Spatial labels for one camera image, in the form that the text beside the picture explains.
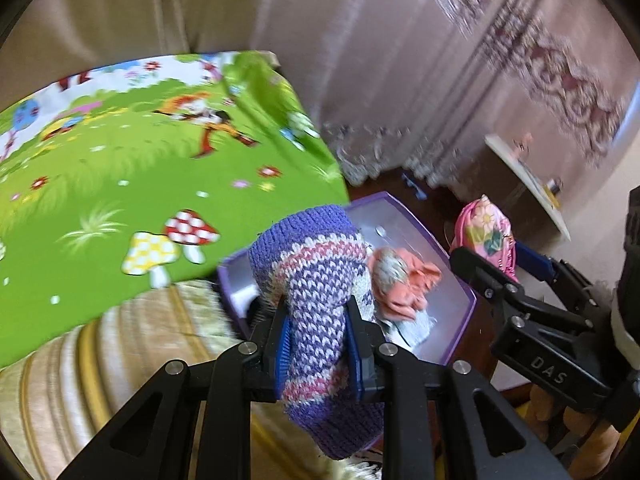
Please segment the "person's right hand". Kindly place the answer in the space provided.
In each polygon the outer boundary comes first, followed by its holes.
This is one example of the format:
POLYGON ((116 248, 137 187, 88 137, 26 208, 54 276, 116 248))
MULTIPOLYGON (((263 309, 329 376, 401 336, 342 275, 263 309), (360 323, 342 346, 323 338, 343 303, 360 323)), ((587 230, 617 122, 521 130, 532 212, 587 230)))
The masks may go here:
POLYGON ((568 408, 544 389, 533 385, 525 420, 542 442, 549 442, 554 415, 561 417, 562 434, 584 440, 568 465, 568 473, 573 479, 596 478, 614 455, 620 432, 607 420, 568 408))

